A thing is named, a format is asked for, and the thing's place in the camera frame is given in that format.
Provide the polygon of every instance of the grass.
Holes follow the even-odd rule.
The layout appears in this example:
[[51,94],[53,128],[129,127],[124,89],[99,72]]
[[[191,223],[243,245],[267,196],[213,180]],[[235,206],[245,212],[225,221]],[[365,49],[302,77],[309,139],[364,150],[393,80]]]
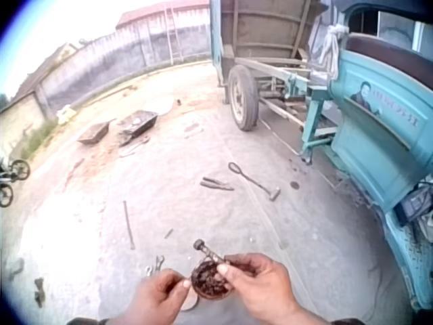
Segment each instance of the grass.
[[56,125],[56,121],[46,121],[41,125],[41,127],[34,130],[28,137],[27,143],[21,149],[21,158],[29,159],[45,139],[48,138],[47,140],[51,141],[52,137],[49,137],[49,135]]

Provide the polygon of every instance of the brick wall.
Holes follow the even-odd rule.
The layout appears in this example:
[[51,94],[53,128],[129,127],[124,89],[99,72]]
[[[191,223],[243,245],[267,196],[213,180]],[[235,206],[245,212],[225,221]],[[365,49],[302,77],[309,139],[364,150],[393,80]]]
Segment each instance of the brick wall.
[[33,93],[4,110],[0,114],[0,155],[9,156],[21,140],[44,121]]

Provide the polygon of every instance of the teal metal panel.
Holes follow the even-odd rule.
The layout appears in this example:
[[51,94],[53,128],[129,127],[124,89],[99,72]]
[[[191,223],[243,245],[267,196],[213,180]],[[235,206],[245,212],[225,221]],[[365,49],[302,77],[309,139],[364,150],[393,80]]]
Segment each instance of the teal metal panel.
[[223,80],[221,59],[223,55],[223,40],[221,38],[221,0],[210,2],[210,50],[212,63],[218,73],[220,81]]
[[346,50],[339,69],[329,88],[343,115],[332,149],[386,213],[432,166],[433,92]]

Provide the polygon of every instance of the fingernail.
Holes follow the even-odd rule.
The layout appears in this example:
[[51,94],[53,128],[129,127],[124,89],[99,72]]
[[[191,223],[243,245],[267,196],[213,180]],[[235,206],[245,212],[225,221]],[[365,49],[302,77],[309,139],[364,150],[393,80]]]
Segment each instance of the fingernail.
[[227,265],[225,265],[225,264],[220,264],[220,265],[218,265],[217,267],[216,267],[216,269],[218,270],[218,272],[220,273],[220,274],[226,274],[227,273],[227,271],[229,270],[229,268],[227,267]]
[[189,280],[184,280],[183,281],[183,287],[188,289],[191,286],[191,281]]

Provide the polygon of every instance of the pliers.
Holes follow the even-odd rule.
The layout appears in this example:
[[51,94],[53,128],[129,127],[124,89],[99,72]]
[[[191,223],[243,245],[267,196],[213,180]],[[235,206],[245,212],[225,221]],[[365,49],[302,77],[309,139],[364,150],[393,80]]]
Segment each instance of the pliers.
[[204,186],[206,188],[215,188],[217,190],[224,190],[224,191],[234,191],[235,189],[229,186],[227,183],[223,183],[217,179],[209,178],[209,177],[203,177],[203,180],[200,182],[201,186]]

